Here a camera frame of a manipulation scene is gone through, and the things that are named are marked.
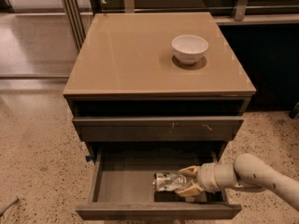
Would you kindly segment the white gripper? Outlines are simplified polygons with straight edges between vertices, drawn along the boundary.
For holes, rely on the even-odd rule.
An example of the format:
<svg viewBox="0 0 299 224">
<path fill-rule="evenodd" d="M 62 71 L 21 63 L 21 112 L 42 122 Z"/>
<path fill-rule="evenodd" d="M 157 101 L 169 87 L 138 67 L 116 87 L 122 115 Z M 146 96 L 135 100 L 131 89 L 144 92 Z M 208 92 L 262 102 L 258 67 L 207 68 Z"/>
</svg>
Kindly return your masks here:
<svg viewBox="0 0 299 224">
<path fill-rule="evenodd" d="M 192 165 L 180 169 L 178 173 L 186 177 L 196 178 L 190 180 L 185 186 L 176 190 L 180 197 L 191 197 L 202 194 L 204 191 L 215 193 L 220 191 L 215 178 L 215 163 L 205 163 L 203 165 Z"/>
</svg>

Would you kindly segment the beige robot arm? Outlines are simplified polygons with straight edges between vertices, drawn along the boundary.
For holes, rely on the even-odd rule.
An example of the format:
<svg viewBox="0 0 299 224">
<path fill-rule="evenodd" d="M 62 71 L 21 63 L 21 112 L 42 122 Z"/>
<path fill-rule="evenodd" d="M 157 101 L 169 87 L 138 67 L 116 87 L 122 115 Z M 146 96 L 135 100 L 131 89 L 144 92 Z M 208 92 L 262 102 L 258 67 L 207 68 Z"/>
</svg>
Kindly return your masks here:
<svg viewBox="0 0 299 224">
<path fill-rule="evenodd" d="M 204 191 L 215 193 L 221 189 L 247 192 L 267 189 L 299 210 L 299 182 L 249 153 L 238 155 L 232 163 L 204 163 L 181 169 L 178 173 L 188 180 L 186 185 L 175 190 L 180 197 L 195 196 Z"/>
</svg>

